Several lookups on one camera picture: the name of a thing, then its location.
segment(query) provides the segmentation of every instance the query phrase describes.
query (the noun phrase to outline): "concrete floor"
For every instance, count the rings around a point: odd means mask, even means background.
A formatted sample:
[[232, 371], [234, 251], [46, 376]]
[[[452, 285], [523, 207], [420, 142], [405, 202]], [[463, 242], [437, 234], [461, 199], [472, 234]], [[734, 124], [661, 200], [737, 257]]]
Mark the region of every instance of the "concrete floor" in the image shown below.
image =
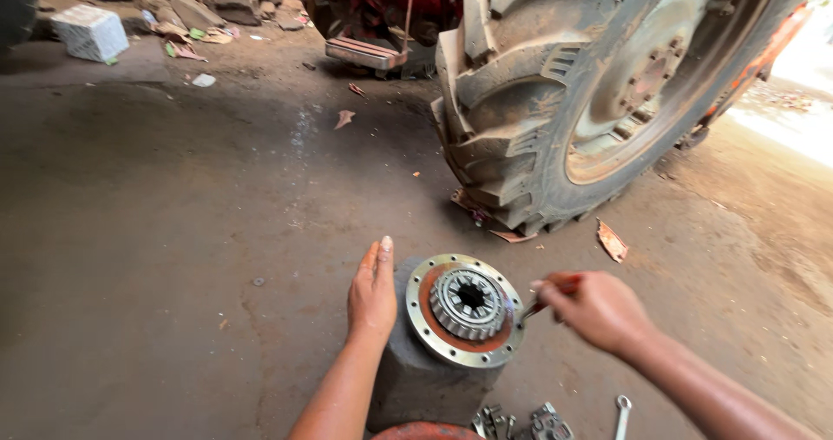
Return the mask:
[[[477, 256], [522, 296], [550, 270], [608, 270], [663, 330], [833, 433], [829, 168], [725, 118], [658, 164], [673, 179], [650, 172], [598, 211], [630, 246], [623, 264], [592, 220], [508, 245], [448, 200], [432, 81], [354, 76], [314, 30], [292, 39], [207, 48], [210, 66], [171, 60], [171, 84], [0, 93], [0, 436], [284, 437], [384, 234], [399, 259]], [[255, 48], [244, 62], [241, 48]], [[181, 83], [205, 67], [217, 84]], [[333, 131], [344, 109], [357, 115]], [[488, 399], [519, 418], [550, 401], [579, 437], [609, 438], [618, 394], [634, 404], [630, 437], [699, 437], [546, 318]]]

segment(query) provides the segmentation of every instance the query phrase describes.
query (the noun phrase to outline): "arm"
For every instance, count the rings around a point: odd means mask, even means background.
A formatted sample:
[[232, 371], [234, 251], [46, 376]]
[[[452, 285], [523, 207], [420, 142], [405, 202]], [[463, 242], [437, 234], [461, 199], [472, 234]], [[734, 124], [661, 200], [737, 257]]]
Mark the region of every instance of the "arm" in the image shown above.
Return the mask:
[[292, 427], [290, 440], [361, 440], [381, 352], [396, 317], [393, 242], [385, 236], [371, 245], [353, 277], [348, 339]]
[[[574, 298], [557, 288], [578, 280]], [[654, 383], [711, 440], [818, 439], [654, 327], [629, 286], [607, 273], [553, 273], [538, 298], [590, 344]]]

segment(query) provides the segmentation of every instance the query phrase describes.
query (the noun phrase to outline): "wheel rim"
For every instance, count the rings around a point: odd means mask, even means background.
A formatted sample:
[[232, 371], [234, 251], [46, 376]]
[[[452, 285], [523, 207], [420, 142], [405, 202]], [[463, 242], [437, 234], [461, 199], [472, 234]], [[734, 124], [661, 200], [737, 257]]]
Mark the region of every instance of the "wheel rim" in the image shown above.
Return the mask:
[[581, 111], [568, 178], [601, 181], [672, 129], [693, 94], [723, 68], [762, 1], [660, 0], [611, 58]]

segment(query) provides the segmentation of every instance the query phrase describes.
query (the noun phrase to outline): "metal flange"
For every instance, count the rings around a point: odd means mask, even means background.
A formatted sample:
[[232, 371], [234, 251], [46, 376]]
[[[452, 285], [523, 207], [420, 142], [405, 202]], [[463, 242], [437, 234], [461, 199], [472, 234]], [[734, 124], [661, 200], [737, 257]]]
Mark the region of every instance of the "metal flange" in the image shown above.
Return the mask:
[[454, 365], [500, 367], [523, 341], [521, 298], [494, 267], [471, 256], [426, 259], [411, 273], [405, 301], [422, 344]]

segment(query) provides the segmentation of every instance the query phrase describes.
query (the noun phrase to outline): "hand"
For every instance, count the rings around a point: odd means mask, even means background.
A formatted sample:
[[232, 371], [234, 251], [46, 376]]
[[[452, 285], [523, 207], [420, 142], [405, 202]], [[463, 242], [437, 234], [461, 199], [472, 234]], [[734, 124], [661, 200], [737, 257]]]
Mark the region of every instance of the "hand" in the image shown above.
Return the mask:
[[350, 285], [348, 341], [368, 337], [379, 339], [384, 344], [396, 319], [393, 241], [390, 236], [384, 236], [381, 243], [370, 245]]
[[[576, 283], [571, 296], [558, 290]], [[552, 273], [533, 282], [532, 288], [541, 302], [553, 308], [557, 319], [588, 343], [617, 357], [656, 331], [633, 290], [608, 273]]]

